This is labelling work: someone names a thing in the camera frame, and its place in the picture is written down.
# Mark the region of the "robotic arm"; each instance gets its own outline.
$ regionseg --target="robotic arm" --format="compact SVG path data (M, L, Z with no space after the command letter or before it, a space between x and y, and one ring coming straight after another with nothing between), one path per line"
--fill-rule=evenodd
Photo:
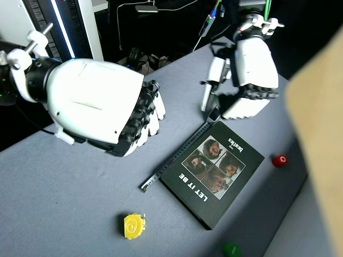
M226 45L217 53L213 51L208 78L202 82L205 93L201 109L205 111L206 107L209 108L211 94L215 95L220 84L232 78L238 92L218 97L221 115L225 119L255 116L270 99L278 97L278 72L264 40L283 25L275 18L265 21L257 13L248 14L243 20L233 35L235 45Z
M132 153L157 133L166 113L158 82L114 63L49 58L45 34L52 26L31 31L24 50L1 51L0 105L19 96L42 103L63 141L87 141L115 156Z

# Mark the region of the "metal ruler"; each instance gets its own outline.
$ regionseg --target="metal ruler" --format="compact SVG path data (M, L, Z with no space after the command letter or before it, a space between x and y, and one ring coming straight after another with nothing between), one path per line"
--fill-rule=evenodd
M159 179L162 173L183 154L198 138L200 138L218 119L220 111L214 108L207 117L206 122L168 159L160 169L157 170L146 182L139 188L145 193L154 182Z

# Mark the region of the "green cap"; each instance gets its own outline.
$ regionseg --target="green cap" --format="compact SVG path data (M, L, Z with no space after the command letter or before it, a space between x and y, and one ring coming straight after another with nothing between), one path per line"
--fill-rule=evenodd
M241 250L235 244L225 244L223 246L223 254L225 257L240 257Z

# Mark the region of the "red object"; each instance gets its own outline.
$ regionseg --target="red object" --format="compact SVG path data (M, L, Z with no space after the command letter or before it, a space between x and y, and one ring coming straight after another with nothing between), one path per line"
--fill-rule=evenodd
M272 163L275 167L279 168L279 167L286 165L288 163L288 159L285 155L281 154L278 157L275 157L272 160Z

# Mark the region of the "gray tabletop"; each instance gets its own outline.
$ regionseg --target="gray tabletop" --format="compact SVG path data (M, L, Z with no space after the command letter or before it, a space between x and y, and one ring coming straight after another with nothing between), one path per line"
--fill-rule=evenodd
M128 157L43 132L1 152L0 256L222 256L224 243L238 244L243 257L263 256L306 177L283 77L281 96L256 117L224 121L266 158L214 230L160 182L145 194L138 188L203 123L199 81L211 61L203 47L147 76L162 85L167 113L159 134ZM286 154L289 164L274 168L273 154ZM126 240L123 215L131 213L145 213L147 227Z

